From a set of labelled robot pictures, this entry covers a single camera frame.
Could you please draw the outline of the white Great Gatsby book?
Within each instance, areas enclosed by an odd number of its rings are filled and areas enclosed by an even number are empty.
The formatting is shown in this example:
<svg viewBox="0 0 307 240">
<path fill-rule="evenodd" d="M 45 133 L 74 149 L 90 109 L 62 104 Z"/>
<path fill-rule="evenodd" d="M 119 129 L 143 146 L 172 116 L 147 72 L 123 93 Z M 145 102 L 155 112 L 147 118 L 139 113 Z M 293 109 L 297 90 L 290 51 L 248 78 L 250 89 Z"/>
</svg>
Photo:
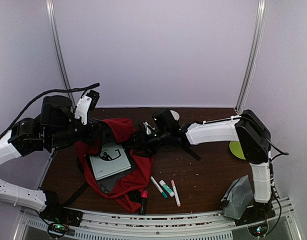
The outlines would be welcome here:
<svg viewBox="0 0 307 240">
<path fill-rule="evenodd" d="M 113 141 L 104 143 L 100 153 L 88 157 L 97 181 L 119 174 L 132 167 L 123 146 L 115 144 Z"/>
</svg>

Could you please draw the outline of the red backpack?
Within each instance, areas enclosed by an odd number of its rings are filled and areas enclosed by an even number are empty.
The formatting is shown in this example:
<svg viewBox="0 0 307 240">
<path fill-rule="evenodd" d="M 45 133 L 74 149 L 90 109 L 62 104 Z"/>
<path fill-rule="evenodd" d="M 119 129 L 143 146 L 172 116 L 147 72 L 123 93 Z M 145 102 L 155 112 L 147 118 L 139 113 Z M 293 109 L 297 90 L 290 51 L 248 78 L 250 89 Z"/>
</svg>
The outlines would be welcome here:
<svg viewBox="0 0 307 240">
<path fill-rule="evenodd" d="M 200 160 L 191 151 L 185 128 L 177 120 L 154 118 L 154 121 L 155 127 L 143 122 L 135 129 L 128 118 L 105 119 L 93 143 L 76 142 L 77 165 L 85 183 L 62 206 L 72 205 L 91 188 L 103 198 L 115 200 L 127 211 L 135 212 L 143 206 L 142 197 L 151 180 L 159 147 L 181 147 Z"/>
</svg>

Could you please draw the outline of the grey pencil pouch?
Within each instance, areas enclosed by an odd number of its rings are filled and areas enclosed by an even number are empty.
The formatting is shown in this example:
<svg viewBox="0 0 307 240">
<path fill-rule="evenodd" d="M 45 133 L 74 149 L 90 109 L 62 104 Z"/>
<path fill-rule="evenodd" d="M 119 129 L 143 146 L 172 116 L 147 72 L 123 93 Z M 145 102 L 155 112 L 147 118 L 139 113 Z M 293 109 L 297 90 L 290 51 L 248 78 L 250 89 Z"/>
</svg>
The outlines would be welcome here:
<svg viewBox="0 0 307 240">
<path fill-rule="evenodd" d="M 220 208 L 227 218 L 240 220 L 254 197 L 249 176 L 234 180 L 221 199 Z"/>
</svg>

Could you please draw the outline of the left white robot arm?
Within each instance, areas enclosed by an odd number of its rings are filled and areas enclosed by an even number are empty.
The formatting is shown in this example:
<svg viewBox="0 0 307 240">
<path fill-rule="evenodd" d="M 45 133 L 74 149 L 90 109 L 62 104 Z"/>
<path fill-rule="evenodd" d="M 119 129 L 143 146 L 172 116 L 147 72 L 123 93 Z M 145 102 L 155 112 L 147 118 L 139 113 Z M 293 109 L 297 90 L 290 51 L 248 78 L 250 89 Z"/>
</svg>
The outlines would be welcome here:
<svg viewBox="0 0 307 240">
<path fill-rule="evenodd" d="M 98 142 L 102 124 L 88 114 L 100 98 L 94 83 L 87 87 L 50 89 L 30 100 L 0 134 L 0 166 L 10 160 L 46 150 L 56 152 L 83 142 Z M 61 222 L 70 204 L 60 204 L 57 193 L 33 190 L 0 178 L 0 201 L 22 206 Z"/>
</svg>

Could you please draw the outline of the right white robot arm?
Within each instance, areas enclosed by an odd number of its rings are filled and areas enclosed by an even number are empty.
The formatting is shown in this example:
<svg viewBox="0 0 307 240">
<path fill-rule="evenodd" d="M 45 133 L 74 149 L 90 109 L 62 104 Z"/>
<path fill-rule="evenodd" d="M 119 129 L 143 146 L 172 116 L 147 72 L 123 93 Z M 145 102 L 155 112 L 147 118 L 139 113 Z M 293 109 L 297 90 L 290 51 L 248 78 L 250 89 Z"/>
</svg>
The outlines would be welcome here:
<svg viewBox="0 0 307 240">
<path fill-rule="evenodd" d="M 228 118 L 211 121 L 194 121 L 180 124 L 180 114 L 165 109 L 152 115 L 155 127 L 148 122 L 139 125 L 138 130 L 124 143 L 141 157 L 152 157 L 161 146 L 179 147 L 199 161 L 201 157 L 191 146 L 213 142 L 239 143 L 243 156 L 249 162 L 254 185 L 254 200 L 250 217 L 260 221 L 269 213 L 268 203 L 272 198 L 274 171 L 271 150 L 287 156 L 271 142 L 271 133 L 263 122 L 250 110 Z"/>
</svg>

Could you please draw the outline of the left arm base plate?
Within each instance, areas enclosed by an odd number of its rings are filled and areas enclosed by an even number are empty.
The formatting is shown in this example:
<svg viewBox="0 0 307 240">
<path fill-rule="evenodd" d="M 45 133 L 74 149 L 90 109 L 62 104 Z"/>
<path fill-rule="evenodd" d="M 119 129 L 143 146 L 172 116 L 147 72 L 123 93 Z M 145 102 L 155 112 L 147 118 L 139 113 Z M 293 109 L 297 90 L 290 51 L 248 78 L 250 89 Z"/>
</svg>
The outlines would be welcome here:
<svg viewBox="0 0 307 240">
<path fill-rule="evenodd" d="M 39 214 L 44 220 L 71 227 L 79 227 L 83 218 L 82 211 L 69 208 L 45 209 Z"/>
</svg>

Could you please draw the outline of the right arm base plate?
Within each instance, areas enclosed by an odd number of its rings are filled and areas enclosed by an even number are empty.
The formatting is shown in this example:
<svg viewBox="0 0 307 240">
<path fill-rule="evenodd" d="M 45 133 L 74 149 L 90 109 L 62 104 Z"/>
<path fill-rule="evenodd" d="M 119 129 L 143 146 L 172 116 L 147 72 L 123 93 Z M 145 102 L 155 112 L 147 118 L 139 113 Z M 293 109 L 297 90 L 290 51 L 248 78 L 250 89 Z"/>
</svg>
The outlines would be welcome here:
<svg viewBox="0 0 307 240">
<path fill-rule="evenodd" d="M 264 222 L 268 218 L 276 216 L 271 203 L 255 203 L 253 206 L 247 207 L 242 217 L 235 220 L 236 226 L 249 225 L 257 222 Z"/>
</svg>

